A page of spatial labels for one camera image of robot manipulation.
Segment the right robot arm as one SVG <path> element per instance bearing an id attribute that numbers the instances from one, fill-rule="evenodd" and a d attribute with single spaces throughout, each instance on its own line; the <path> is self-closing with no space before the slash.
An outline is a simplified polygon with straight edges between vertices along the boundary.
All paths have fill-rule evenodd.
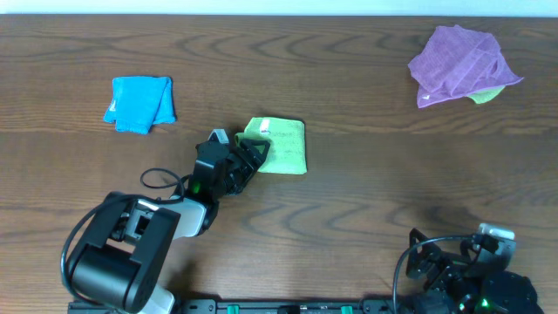
<path id="1" fill-rule="evenodd" d="M 395 313 L 542 314 L 531 280 L 507 269 L 515 233 L 481 223 L 471 235 L 429 238 L 417 229 L 398 259 L 391 293 Z M 398 301 L 398 277 L 425 279 L 423 291 Z"/>

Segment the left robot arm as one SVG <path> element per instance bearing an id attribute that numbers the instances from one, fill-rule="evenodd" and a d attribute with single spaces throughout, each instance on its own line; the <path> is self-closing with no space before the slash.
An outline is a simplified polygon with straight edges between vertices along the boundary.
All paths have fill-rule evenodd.
<path id="1" fill-rule="evenodd" d="M 60 257 L 64 287 L 78 300 L 140 313 L 152 302 L 173 240 L 196 237 L 217 216 L 219 200 L 238 195 L 267 159 L 266 140 L 197 145 L 191 174 L 176 177 L 164 200 L 111 192 L 68 235 Z"/>

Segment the green microfiber cloth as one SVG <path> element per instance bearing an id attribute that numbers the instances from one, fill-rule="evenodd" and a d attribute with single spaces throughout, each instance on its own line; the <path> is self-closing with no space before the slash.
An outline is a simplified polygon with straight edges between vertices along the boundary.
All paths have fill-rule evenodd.
<path id="1" fill-rule="evenodd" d="M 259 168 L 260 173 L 307 173 L 305 125 L 302 121 L 254 117 L 242 132 L 235 135 L 237 144 L 244 139 L 266 140 L 270 144 L 266 160 Z"/>

